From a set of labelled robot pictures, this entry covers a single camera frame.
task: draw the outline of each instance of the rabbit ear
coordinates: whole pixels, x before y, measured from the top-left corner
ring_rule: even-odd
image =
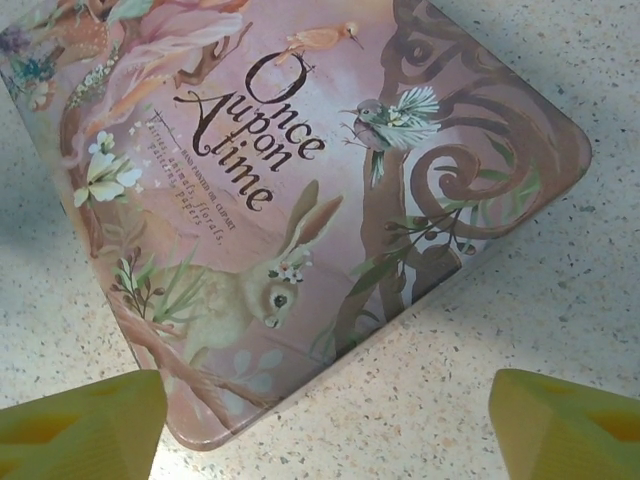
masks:
[[[313,207],[318,203],[318,190],[319,185],[317,180],[313,180],[300,194],[300,198],[296,202],[291,216],[289,217],[289,224],[287,225],[287,232],[282,241],[282,247],[278,252],[278,256],[289,250],[291,243],[293,242],[293,236],[296,233],[296,228],[304,216],[311,211]]]
[[[308,250],[315,245],[329,229],[343,200],[344,197],[341,195],[312,208],[298,223],[291,243],[284,250],[286,256],[297,257],[297,253]]]

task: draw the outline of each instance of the orange bird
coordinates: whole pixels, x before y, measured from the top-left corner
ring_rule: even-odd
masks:
[[[356,37],[357,33],[358,24],[355,22],[347,22],[336,27],[314,28],[296,33],[287,37],[289,46],[276,59],[276,65],[284,63],[294,53],[305,50],[329,50],[345,38],[350,38],[364,50],[364,47],[360,45]]]

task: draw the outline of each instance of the rabbit illustration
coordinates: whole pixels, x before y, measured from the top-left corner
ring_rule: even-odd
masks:
[[[240,340],[254,320],[268,328],[284,325],[298,299],[300,272],[311,264],[309,250],[329,230],[343,201],[338,196],[318,204],[318,188],[314,180],[303,190],[274,258],[240,273],[190,266],[171,289],[169,302],[202,275],[196,303],[183,312],[184,318],[195,319],[175,325],[176,329],[182,328],[183,359],[194,368],[202,366],[210,349],[228,347]],[[172,278],[176,268],[158,272],[151,279],[152,284],[162,285],[161,278]]]

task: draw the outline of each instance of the white flower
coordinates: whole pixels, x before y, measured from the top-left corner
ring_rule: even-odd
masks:
[[[293,275],[293,267],[289,262],[280,262],[278,268],[276,269],[276,273],[278,274],[278,278],[281,280],[290,280]]]
[[[302,282],[302,273],[300,273],[300,270],[292,270],[289,276],[289,281],[293,285]]]
[[[31,92],[29,97],[29,109],[36,111],[47,103],[47,96],[49,95],[49,84],[47,82],[39,83],[36,88]]]
[[[102,131],[98,133],[98,137],[96,138],[96,143],[92,143],[89,147],[89,153],[92,155],[98,152],[102,152],[104,154],[108,153],[113,147],[115,147],[115,142],[113,141],[113,133],[107,133]]]
[[[290,282],[292,284],[302,282],[302,273],[296,265],[292,265],[289,262],[280,262],[278,268],[275,270],[275,276],[283,282]]]
[[[126,157],[116,159],[112,153],[98,151],[93,154],[87,171],[87,186],[76,190],[73,203],[76,208],[89,198],[108,202],[124,193],[125,187],[133,187],[142,171],[133,168]]]

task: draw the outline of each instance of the floral painting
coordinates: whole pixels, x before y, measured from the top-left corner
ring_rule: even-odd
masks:
[[[228,441],[590,161],[427,1],[316,3],[48,0],[0,33],[4,83],[188,448]]]

